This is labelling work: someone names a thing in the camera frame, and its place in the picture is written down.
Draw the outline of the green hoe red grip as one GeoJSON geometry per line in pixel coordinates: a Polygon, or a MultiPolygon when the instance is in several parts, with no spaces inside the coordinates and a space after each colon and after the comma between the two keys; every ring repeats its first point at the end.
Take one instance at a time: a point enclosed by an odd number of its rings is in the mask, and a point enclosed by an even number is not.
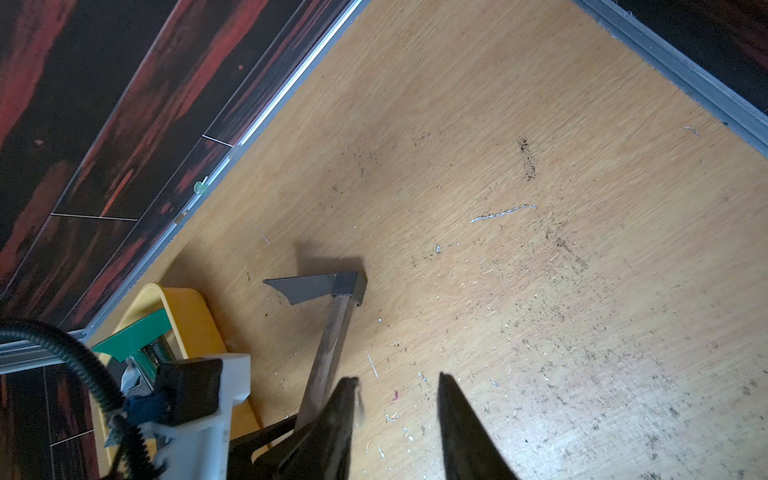
{"type": "Polygon", "coordinates": [[[167,312],[157,310],[97,343],[92,350],[132,364],[153,386],[161,364],[175,360],[166,335],[172,331],[167,312]]]}

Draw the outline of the wooden handle hoe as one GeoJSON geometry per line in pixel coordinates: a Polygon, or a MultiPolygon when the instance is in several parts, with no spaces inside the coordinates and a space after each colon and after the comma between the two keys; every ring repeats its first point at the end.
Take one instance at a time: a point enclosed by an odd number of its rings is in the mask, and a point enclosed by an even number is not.
{"type": "Polygon", "coordinates": [[[296,417],[295,429],[300,430],[319,415],[330,398],[352,313],[363,302],[367,278],[360,271],[340,271],[265,279],[263,283],[280,292],[291,305],[333,298],[296,417]]]}

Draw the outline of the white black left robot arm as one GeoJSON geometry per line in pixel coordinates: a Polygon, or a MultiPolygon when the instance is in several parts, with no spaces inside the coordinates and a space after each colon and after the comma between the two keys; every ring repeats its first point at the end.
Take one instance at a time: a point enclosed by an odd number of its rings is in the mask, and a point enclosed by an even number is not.
{"type": "Polygon", "coordinates": [[[126,460],[138,466],[131,479],[237,478],[252,465],[252,454],[294,429],[296,417],[231,437],[234,408],[250,395],[251,360],[222,354],[159,365],[154,390],[123,400],[106,414],[126,460]],[[134,462],[128,434],[149,433],[163,441],[150,460],[134,462]]]}

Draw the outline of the yellow plastic storage tray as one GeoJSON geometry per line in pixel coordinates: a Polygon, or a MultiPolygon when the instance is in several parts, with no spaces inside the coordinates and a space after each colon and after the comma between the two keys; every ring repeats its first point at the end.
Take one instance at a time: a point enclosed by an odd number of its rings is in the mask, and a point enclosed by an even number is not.
{"type": "MultiPolygon", "coordinates": [[[[233,354],[227,351],[202,295],[190,288],[165,288],[156,283],[144,286],[113,334],[152,312],[162,309],[167,312],[171,322],[172,331],[166,335],[166,339],[175,355],[174,361],[233,354]]],[[[153,386],[150,386],[132,364],[118,362],[106,354],[96,354],[109,366],[123,366],[124,370],[119,384],[125,398],[145,396],[154,390],[156,381],[153,386]]],[[[247,404],[247,399],[243,404],[234,408],[234,419],[231,427],[232,438],[254,432],[258,427],[255,415],[247,404]]],[[[153,437],[147,432],[143,436],[150,443],[153,458],[156,448],[161,445],[163,440],[153,437]]]]}

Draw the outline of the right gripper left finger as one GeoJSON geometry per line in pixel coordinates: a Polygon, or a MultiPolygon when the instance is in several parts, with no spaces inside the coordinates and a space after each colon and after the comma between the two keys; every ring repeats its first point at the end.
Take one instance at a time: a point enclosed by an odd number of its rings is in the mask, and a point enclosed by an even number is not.
{"type": "Polygon", "coordinates": [[[273,479],[348,479],[359,379],[342,378],[319,415],[280,444],[273,479]]]}

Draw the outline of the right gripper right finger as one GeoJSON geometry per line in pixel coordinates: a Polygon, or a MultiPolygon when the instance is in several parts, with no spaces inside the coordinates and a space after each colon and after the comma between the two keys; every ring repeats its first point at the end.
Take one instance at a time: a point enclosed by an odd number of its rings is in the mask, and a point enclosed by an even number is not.
{"type": "Polygon", "coordinates": [[[517,479],[455,378],[444,372],[439,375],[437,414],[447,479],[517,479]]]}

